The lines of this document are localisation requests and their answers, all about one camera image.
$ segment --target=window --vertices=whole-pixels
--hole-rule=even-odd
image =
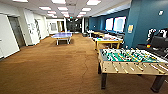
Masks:
[[[125,25],[125,19],[126,19],[126,17],[115,18],[113,30],[123,32],[124,25]]]
[[[106,30],[112,30],[113,28],[113,18],[106,20]]]

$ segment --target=foosball table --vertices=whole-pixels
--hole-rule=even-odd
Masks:
[[[101,89],[106,88],[107,73],[156,75],[151,90],[157,93],[168,75],[168,61],[145,50],[100,49],[98,59]]]

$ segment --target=doorway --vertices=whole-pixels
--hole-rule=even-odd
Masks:
[[[12,30],[15,35],[15,39],[17,41],[19,48],[25,46],[26,44],[25,44],[25,40],[23,38],[23,34],[21,31],[20,25],[19,25],[18,18],[8,16],[8,19],[9,19],[10,25],[12,27]]]
[[[41,40],[40,28],[39,28],[39,25],[38,25],[38,21],[36,19],[35,19],[35,24],[36,24],[39,40]]]
[[[66,19],[66,23],[70,32],[82,33],[82,19]]]

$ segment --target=green playing surface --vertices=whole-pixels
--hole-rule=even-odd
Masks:
[[[159,62],[155,57],[149,56],[144,53],[125,53],[126,57],[124,54],[121,53],[106,53],[107,59],[110,61],[110,56],[112,57],[112,61],[123,61],[123,62]]]

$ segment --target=ping pong table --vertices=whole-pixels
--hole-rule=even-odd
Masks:
[[[67,44],[69,44],[71,41],[72,33],[71,32],[59,32],[51,37],[56,38],[57,45],[58,45],[59,40],[67,40]]]

